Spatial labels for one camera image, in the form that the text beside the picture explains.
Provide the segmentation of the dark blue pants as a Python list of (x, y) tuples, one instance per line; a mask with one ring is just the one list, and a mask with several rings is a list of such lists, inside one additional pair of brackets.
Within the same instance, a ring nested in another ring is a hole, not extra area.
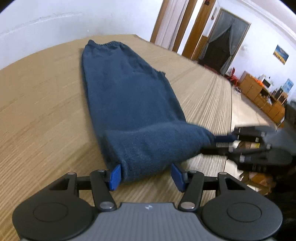
[(82, 53), (93, 128), (109, 170), (121, 182), (163, 171), (214, 143), (207, 129), (186, 121), (165, 74), (121, 42), (89, 40)]

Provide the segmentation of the wooden low cabinet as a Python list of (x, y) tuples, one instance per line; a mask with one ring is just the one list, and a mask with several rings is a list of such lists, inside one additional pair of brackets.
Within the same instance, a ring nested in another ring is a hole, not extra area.
[(239, 80), (239, 88), (250, 101), (261, 109), (276, 124), (285, 117), (285, 107), (254, 76), (244, 72)]

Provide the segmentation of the red stool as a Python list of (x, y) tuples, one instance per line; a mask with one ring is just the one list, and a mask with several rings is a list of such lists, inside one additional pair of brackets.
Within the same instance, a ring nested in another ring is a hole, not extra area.
[(237, 86), (239, 79), (235, 76), (235, 68), (233, 67), (230, 75), (226, 77), (233, 85)]

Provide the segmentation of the white microwave on cabinet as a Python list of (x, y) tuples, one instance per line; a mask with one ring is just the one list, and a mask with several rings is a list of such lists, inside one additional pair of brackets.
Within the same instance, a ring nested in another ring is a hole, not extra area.
[(271, 87), (271, 82), (270, 82), (270, 79), (263, 79), (262, 80), (262, 84), (264, 85), (264, 87), (266, 89), (269, 89)]

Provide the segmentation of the dark doorway with curtain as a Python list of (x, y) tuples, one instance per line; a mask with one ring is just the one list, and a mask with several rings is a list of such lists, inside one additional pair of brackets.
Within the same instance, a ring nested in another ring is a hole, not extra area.
[(250, 23), (221, 9), (198, 63), (224, 75), (241, 46)]

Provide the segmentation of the framed wall picture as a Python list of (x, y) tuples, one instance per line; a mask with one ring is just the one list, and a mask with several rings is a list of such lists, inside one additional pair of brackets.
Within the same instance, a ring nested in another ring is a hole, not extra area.
[(276, 46), (273, 55), (276, 56), (276, 58), (281, 61), (281, 63), (283, 63), (283, 65), (285, 65), (289, 54), (286, 53), (286, 51), (284, 51), (279, 45)]

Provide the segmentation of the wooden door frame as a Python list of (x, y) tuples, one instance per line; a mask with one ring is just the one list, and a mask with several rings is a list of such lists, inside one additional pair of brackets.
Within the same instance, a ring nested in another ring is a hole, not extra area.
[(218, 1), (163, 1), (150, 42), (196, 60), (205, 44), (208, 22), (215, 19)]

